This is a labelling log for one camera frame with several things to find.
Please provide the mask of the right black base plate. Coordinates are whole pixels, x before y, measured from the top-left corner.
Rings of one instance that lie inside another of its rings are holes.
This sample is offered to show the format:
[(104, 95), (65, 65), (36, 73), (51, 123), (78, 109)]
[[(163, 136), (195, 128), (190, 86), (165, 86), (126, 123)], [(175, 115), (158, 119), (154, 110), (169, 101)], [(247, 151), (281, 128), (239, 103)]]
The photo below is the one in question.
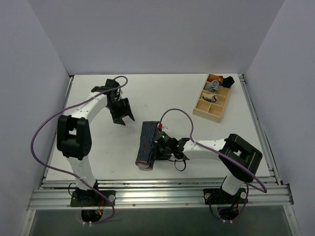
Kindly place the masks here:
[(203, 189), (204, 202), (208, 205), (236, 205), (248, 202), (245, 188), (240, 188), (235, 195), (229, 195), (220, 188)]

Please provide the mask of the grey rolled garment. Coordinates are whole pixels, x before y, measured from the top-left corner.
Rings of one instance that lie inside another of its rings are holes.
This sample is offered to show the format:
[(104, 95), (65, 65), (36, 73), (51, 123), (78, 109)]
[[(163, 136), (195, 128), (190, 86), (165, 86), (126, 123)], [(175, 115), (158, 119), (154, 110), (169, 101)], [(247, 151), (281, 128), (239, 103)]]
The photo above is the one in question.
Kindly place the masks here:
[(212, 93), (217, 93), (219, 91), (219, 86), (220, 86), (219, 81), (213, 80), (211, 82), (206, 83), (204, 89)]

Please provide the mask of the orange rolled garment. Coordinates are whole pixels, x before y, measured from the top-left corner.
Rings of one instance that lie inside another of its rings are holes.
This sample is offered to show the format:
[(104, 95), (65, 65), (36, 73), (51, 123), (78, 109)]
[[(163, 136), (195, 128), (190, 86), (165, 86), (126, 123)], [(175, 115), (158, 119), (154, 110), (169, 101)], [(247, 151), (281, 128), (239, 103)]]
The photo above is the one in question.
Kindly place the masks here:
[(218, 76), (217, 81), (219, 82), (219, 84), (221, 85), (223, 83), (223, 76)]

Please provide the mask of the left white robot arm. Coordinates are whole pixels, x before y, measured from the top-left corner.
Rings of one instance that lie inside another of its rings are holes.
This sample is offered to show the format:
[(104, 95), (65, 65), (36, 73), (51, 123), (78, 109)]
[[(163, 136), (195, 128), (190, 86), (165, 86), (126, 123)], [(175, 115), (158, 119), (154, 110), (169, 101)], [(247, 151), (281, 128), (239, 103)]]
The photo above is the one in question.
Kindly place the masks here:
[(59, 116), (57, 122), (57, 149), (66, 157), (76, 175), (76, 195), (88, 206), (94, 206), (99, 201), (99, 193), (95, 191), (98, 182), (89, 161), (92, 149), (90, 124), (104, 108), (110, 111), (114, 124), (125, 126), (125, 117), (135, 121), (129, 100), (122, 97), (119, 78), (127, 80), (125, 76), (117, 76), (107, 79), (103, 86), (95, 86), (86, 101), (73, 105), (76, 110)]

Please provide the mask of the beige rolled garment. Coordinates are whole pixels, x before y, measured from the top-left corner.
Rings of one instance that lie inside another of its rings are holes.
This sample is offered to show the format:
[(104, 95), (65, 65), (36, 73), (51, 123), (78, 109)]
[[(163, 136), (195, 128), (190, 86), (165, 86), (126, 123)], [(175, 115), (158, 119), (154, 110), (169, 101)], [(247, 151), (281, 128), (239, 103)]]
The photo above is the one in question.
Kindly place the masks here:
[(202, 93), (201, 94), (201, 99), (210, 102), (210, 103), (216, 103), (217, 101), (217, 97), (216, 95), (212, 94), (212, 93)]

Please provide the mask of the black rolled garment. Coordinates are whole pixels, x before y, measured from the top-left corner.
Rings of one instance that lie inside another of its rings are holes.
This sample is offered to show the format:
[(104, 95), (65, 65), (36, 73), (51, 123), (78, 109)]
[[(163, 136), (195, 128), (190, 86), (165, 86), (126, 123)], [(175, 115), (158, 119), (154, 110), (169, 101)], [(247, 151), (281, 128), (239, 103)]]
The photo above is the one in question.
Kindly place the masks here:
[(231, 88), (231, 86), (235, 83), (234, 78), (232, 76), (226, 77), (222, 81), (222, 86), (224, 88)]

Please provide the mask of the aluminium rail frame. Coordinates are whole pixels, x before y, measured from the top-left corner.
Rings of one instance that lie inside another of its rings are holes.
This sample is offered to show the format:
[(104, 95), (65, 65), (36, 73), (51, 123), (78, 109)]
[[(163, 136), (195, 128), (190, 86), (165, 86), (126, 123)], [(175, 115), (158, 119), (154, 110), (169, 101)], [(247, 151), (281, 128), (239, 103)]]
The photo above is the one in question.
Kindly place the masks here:
[[(101, 190), (110, 192), (110, 202), (115, 210), (150, 208), (199, 208), (208, 207), (210, 194), (207, 189), (217, 189), (221, 178), (190, 178), (165, 180), (101, 180)], [(260, 185), (253, 182), (249, 188), (247, 207), (280, 206), (289, 229), (294, 236), (301, 235), (293, 210), (293, 197), (289, 185), (283, 185), (278, 178), (263, 177), (262, 183), (267, 193), (260, 191)], [(111, 214), (110, 206), (87, 203), (86, 206), (72, 206), (77, 198), (71, 193), (71, 181), (45, 180), (38, 190), (34, 190), (27, 207), (21, 234), (29, 235), (35, 214), (40, 210), (82, 210), (101, 209)]]

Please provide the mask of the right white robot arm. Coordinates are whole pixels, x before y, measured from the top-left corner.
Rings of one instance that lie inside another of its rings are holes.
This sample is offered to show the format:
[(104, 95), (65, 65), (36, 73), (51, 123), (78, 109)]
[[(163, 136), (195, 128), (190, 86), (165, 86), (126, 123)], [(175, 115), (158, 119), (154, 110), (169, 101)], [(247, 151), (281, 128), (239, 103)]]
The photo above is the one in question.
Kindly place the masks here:
[(219, 198), (229, 203), (244, 183), (252, 183), (263, 158), (262, 153), (237, 134), (225, 139), (192, 141), (189, 138), (177, 140), (164, 131), (154, 138), (154, 158), (174, 157), (177, 161), (193, 159), (220, 160), (229, 170), (220, 187)]

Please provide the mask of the wooden compartment tray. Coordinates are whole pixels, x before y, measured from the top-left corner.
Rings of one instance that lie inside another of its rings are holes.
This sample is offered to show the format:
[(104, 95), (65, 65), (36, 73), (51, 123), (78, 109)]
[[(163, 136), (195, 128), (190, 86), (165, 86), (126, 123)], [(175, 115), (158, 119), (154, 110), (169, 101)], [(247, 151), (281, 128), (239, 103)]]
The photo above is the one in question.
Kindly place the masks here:
[(208, 74), (192, 114), (220, 123), (234, 83), (232, 76)]

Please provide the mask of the navy striped underwear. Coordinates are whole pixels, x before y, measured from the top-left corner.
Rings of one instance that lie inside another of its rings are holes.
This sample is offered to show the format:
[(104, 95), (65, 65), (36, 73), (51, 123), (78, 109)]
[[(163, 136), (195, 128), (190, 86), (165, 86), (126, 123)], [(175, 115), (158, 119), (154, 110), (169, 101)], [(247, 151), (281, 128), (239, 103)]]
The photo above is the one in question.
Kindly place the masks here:
[(157, 135), (158, 121), (142, 122), (140, 143), (135, 159), (135, 165), (140, 170), (149, 171), (153, 169), (154, 161), (154, 138)]

